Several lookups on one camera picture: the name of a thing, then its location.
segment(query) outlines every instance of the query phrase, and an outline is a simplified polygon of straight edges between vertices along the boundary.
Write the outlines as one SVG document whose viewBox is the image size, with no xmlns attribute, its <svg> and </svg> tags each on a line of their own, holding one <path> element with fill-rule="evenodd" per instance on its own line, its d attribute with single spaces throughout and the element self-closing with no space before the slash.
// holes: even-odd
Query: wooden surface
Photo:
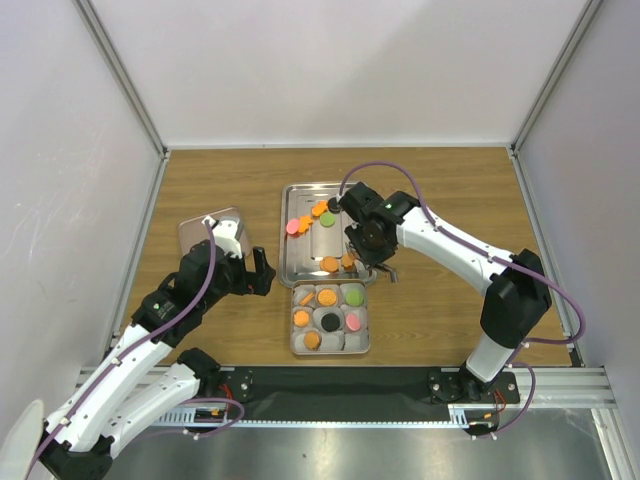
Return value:
<svg viewBox="0 0 640 480">
<path fill-rule="evenodd" d="M 503 148 L 282 149 L 173 152 L 129 302 L 142 298 L 177 269 L 178 224 L 235 205 L 253 245 L 278 266 L 282 189 L 295 182 L 338 181 L 364 161 L 391 160 L 418 179 L 429 206 L 448 222 L 497 247 L 519 252 L 536 244 L 514 172 Z M 411 192 L 399 172 L 360 171 L 383 197 Z M 431 259 L 400 248 L 389 261 L 400 282 L 381 277 L 369 288 L 371 350 L 363 356 L 297 358 L 289 348 L 291 291 L 274 280 L 267 297 L 228 296 L 172 352 L 199 347 L 223 364 L 458 365 L 480 336 L 482 298 Z M 533 333 L 561 338 L 554 311 Z M 534 345 L 520 358 L 567 365 L 565 347 Z"/>
</svg>

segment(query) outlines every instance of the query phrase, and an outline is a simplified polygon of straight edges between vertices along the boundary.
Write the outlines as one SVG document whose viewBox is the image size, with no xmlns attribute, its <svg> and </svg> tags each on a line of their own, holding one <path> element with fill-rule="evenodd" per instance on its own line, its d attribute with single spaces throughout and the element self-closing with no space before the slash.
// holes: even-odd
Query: pink disc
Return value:
<svg viewBox="0 0 640 480">
<path fill-rule="evenodd" d="M 358 330 L 360 330 L 360 319 L 355 313 L 350 313 L 349 315 L 347 315 L 345 323 L 347 324 L 347 328 L 352 332 L 357 332 Z"/>
<path fill-rule="evenodd" d="M 298 233 L 298 229 L 300 228 L 300 220 L 297 218 L 292 218 L 287 223 L 287 228 L 285 229 L 289 235 L 295 235 Z"/>
</svg>

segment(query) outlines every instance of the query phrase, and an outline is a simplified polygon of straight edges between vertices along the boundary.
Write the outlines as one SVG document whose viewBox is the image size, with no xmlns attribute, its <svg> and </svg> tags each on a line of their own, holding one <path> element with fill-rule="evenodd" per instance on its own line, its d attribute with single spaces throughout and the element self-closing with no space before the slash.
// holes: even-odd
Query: green macaron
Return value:
<svg viewBox="0 0 640 480">
<path fill-rule="evenodd" d="M 354 288 L 347 292 L 345 300 L 347 301 L 347 305 L 350 307 L 359 307 L 364 302 L 364 294 L 360 290 Z"/>
<path fill-rule="evenodd" d="M 336 216 L 331 212 L 324 212 L 320 215 L 320 225 L 323 227 L 333 227 L 336 223 Z"/>
</svg>

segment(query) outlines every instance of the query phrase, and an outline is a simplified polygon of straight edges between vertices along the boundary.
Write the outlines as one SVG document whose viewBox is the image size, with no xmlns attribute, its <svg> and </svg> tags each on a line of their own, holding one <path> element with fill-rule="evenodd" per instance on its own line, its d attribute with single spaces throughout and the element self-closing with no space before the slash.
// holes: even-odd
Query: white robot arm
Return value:
<svg viewBox="0 0 640 480">
<path fill-rule="evenodd" d="M 385 262 L 403 245 L 433 258 L 485 297 L 480 320 L 484 333 L 461 368 L 462 386 L 470 398 L 488 390 L 551 306 L 545 285 L 493 261 L 502 258 L 542 274 L 537 255 L 529 250 L 514 255 L 492 247 L 428 211 L 430 221 L 418 200 L 404 192 L 384 200 L 358 183 L 339 200 L 330 200 L 329 209 L 344 210 L 355 221 L 345 233 L 366 266 Z"/>
<path fill-rule="evenodd" d="M 224 296 L 264 296 L 270 291 L 275 270 L 264 249 L 253 249 L 255 272 L 245 268 L 240 221 L 207 217 L 203 223 L 214 225 L 215 252 L 210 240 L 194 245 L 181 259 L 179 270 L 144 298 L 132 324 L 91 377 L 47 417 L 39 460 L 56 478 L 102 478 L 113 458 L 165 412 L 218 391 L 220 365 L 201 350 L 191 349 L 163 378 L 131 395 L 140 379 Z M 204 285 L 207 278 L 210 282 Z"/>
</svg>

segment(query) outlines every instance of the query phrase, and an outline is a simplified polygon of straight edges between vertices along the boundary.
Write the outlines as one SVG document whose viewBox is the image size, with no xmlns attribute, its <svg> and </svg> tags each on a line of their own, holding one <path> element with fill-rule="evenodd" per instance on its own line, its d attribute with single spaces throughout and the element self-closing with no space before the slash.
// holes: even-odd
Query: wire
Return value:
<svg viewBox="0 0 640 480">
<path fill-rule="evenodd" d="M 220 389 L 225 393 L 227 398 L 233 399 L 233 394 L 231 393 L 231 389 L 226 383 L 223 383 L 222 385 L 220 385 Z"/>
<path fill-rule="evenodd" d="M 494 397 L 496 398 L 496 413 L 502 413 L 507 409 L 507 401 L 502 395 L 500 390 L 496 390 L 493 392 Z M 498 401 L 502 402 L 502 408 L 498 409 Z"/>
<path fill-rule="evenodd" d="M 513 427 L 513 425 L 518 420 L 520 420 L 525 413 L 527 413 L 527 410 L 529 410 L 529 407 L 531 406 L 531 403 L 533 402 L 533 397 L 534 397 L 534 395 L 536 393 L 536 373 L 533 371 L 533 368 L 528 363 L 516 362 L 516 363 L 513 363 L 512 366 L 514 366 L 514 367 L 524 367 L 527 370 L 529 370 L 529 373 L 531 374 L 531 390 L 529 391 L 529 396 L 527 397 L 527 401 L 524 402 L 524 405 L 522 406 L 520 411 L 516 414 L 515 417 L 513 417 L 511 419 L 511 421 L 509 421 L 509 423 L 506 423 L 501 428 L 498 428 L 495 432 L 488 433 L 486 435 L 478 435 L 477 438 L 494 438 L 496 433 L 502 433 L 505 430 L 508 430 L 509 428 Z"/>
<path fill-rule="evenodd" d="M 575 333 L 575 335 L 570 336 L 568 338 L 562 339 L 562 340 L 553 340 L 553 339 L 549 339 L 549 338 L 538 338 L 538 337 L 530 337 L 530 338 L 525 338 L 523 340 L 523 344 L 527 343 L 527 342 L 535 342 L 535 343 L 545 343 L 548 345 L 568 345 L 570 343 L 574 343 L 575 341 L 579 340 L 585 332 L 586 329 L 586 319 L 585 319 L 585 315 L 584 315 L 584 311 L 582 310 L 582 308 L 580 307 L 580 305 L 578 305 L 578 302 L 571 296 L 569 295 L 569 293 L 567 293 L 566 291 L 564 291 L 559 285 L 557 285 L 556 283 L 552 282 L 551 280 L 549 280 L 547 277 L 545 277 L 544 275 L 540 275 L 538 272 L 534 272 L 533 270 L 530 270 L 526 267 L 523 267 L 521 265 L 518 265 L 516 263 L 513 263 L 511 260 L 505 260 L 503 258 L 500 257 L 492 257 L 490 256 L 489 252 L 487 252 L 486 250 L 484 250 L 483 248 L 480 248 L 474 244 L 472 244 L 471 242 L 468 242 L 467 240 L 460 238 L 459 236 L 457 236 L 456 234 L 450 232 L 449 230 L 447 230 L 446 228 L 444 228 L 441 225 L 438 225 L 436 223 L 436 219 L 433 216 L 433 213 L 431 212 L 431 210 L 429 209 L 429 207 L 427 206 L 427 202 L 424 199 L 424 196 L 422 195 L 422 191 L 420 190 L 420 186 L 418 185 L 418 182 L 416 181 L 415 177 L 413 175 L 411 175 L 411 173 L 404 167 L 401 167 L 400 165 L 397 165 L 395 163 L 392 162 L 367 162 L 367 163 L 363 163 L 362 165 L 358 165 L 357 167 L 352 168 L 351 170 L 349 170 L 349 172 L 347 172 L 347 174 L 345 175 L 344 179 L 342 180 L 342 183 L 340 184 L 340 190 L 339 190 L 339 195 L 342 195 L 343 191 L 344 191 L 344 187 L 347 183 L 347 180 L 349 180 L 349 177 L 351 177 L 351 175 L 353 175 L 355 172 L 357 172 L 358 170 L 361 170 L 363 168 L 366 167 L 372 167 L 372 166 L 384 166 L 384 167 L 391 167 L 391 168 L 395 168 L 396 170 L 399 170 L 400 172 L 402 172 L 411 182 L 411 185 L 413 186 L 413 189 L 416 192 L 416 195 L 418 197 L 418 201 L 420 202 L 420 207 L 422 208 L 422 211 L 425 215 L 425 217 L 427 218 L 427 220 L 429 221 L 429 223 L 431 223 L 431 225 L 433 225 L 433 227 L 438 230 L 439 232 L 441 232 L 444 236 L 446 236 L 447 238 L 450 238 L 451 240 L 453 240 L 454 242 L 468 248 L 469 250 L 471 250 L 474 253 L 477 253 L 478 255 L 482 255 L 483 257 L 494 261 L 500 265 L 503 265 L 505 267 L 511 268 L 513 270 L 516 270 L 520 273 L 523 273 L 525 275 L 528 275 L 529 277 L 533 278 L 534 280 L 537 280 L 543 284 L 545 284 L 547 287 L 551 288 L 552 290 L 555 290 L 565 301 L 567 301 L 569 303 L 569 305 L 571 305 L 571 308 L 573 308 L 573 310 L 576 312 L 576 315 L 578 316 L 578 322 L 579 322 L 579 326 L 578 326 L 578 331 Z M 513 358 L 515 358 L 515 356 L 518 354 L 518 352 L 520 351 L 521 347 L 517 348 L 514 353 L 511 355 L 511 358 L 509 359 L 509 361 L 511 361 Z"/>
<path fill-rule="evenodd" d="M 205 228 L 207 229 L 207 233 L 209 234 L 210 256 L 209 256 L 209 268 L 207 269 L 207 275 L 204 279 L 204 282 L 202 283 L 202 286 L 200 287 L 200 290 L 198 291 L 196 296 L 193 297 L 193 300 L 191 300 L 191 302 L 184 308 L 184 310 L 182 310 L 178 315 L 176 315 L 170 322 L 167 322 L 162 327 L 155 329 L 153 332 L 149 333 L 148 335 L 145 335 L 138 341 L 132 343 L 129 347 L 125 348 L 122 351 L 122 353 L 120 353 L 117 357 L 115 357 L 120 362 L 122 362 L 122 359 L 124 359 L 127 355 L 129 355 L 132 351 L 134 351 L 136 348 L 138 348 L 140 345 L 142 345 L 146 341 L 153 339 L 159 335 L 162 335 L 164 332 L 166 332 L 167 330 L 175 326 L 178 322 L 182 321 L 189 313 L 191 313 L 191 310 L 195 308 L 195 306 L 200 302 L 200 300 L 206 293 L 207 289 L 209 288 L 209 284 L 211 283 L 211 279 L 213 278 L 213 272 L 216 266 L 216 240 L 213 235 L 213 225 L 206 225 Z M 65 415 L 65 418 L 71 420 L 71 417 L 75 415 L 75 413 L 82 406 L 82 404 L 87 400 L 87 398 L 91 395 L 91 393 L 93 393 L 93 391 L 98 387 L 98 385 L 116 367 L 117 367 L 116 363 L 110 363 L 107 366 L 107 368 L 105 368 L 100 373 L 100 375 L 96 377 L 96 379 L 91 383 L 91 385 L 87 387 L 84 393 L 80 395 L 78 400 L 75 402 L 75 404 L 69 409 L 69 411 Z M 53 441 L 53 439 L 60 433 L 60 431 L 64 427 L 65 425 L 61 423 L 56 425 L 53 431 L 40 444 L 40 446 L 38 447 L 38 449 L 36 450 L 33 456 L 33 459 L 31 460 L 31 465 L 29 466 L 29 472 L 27 473 L 27 477 L 31 473 L 31 470 L 33 469 L 33 466 L 36 464 L 38 458 L 40 458 L 40 455 L 42 455 L 42 452 L 45 451 L 45 449 L 49 446 L 49 444 Z"/>
<path fill-rule="evenodd" d="M 212 430 L 210 432 L 198 433 L 198 434 L 194 435 L 194 437 L 196 437 L 195 438 L 196 440 L 198 438 L 210 437 L 212 435 L 216 435 L 218 433 L 222 433 L 225 430 L 229 430 L 236 423 L 238 423 L 240 420 L 242 420 L 244 418 L 244 414 L 245 414 L 244 405 L 242 405 L 237 400 L 233 400 L 232 398 L 224 398 L 224 397 L 192 398 L 191 400 L 187 400 L 186 402 L 182 402 L 182 403 L 183 404 L 192 404 L 192 403 L 226 403 L 227 405 L 234 406 L 238 410 L 240 410 L 240 414 L 236 418 L 231 420 L 230 422 L 227 422 L 224 425 L 221 425 L 221 426 L 217 427 L 215 430 Z"/>
<path fill-rule="evenodd" d="M 143 440 L 149 440 L 150 438 L 154 438 L 154 437 L 159 437 L 160 435 L 164 435 L 167 433 L 180 433 L 183 435 L 188 435 L 191 436 L 194 440 L 198 440 L 200 438 L 207 438 L 207 437 L 211 437 L 213 435 L 217 435 L 219 433 L 224 432 L 225 430 L 230 429 L 232 426 L 234 426 L 236 423 L 238 423 L 240 420 L 242 420 L 244 418 L 245 415 L 245 409 L 244 409 L 244 405 L 242 405 L 240 402 L 238 402 L 237 400 L 233 400 L 231 398 L 218 398 L 218 397 L 210 397 L 210 398 L 192 398 L 189 399 L 185 402 L 182 402 L 181 405 L 191 405 L 194 403 L 225 403 L 228 406 L 234 406 L 236 407 L 240 413 L 239 415 L 234 418 L 233 420 L 225 423 L 224 425 L 220 425 L 219 427 L 217 427 L 215 430 L 212 430 L 210 432 L 203 432 L 203 433 L 196 433 L 196 434 L 192 434 L 191 432 L 189 432 L 188 430 L 185 429 L 178 429 L 178 428 L 165 428 L 162 430 L 157 430 L 154 432 L 149 432 L 146 435 L 138 435 L 136 437 L 135 440 L 133 440 L 133 443 L 139 443 Z"/>
</svg>

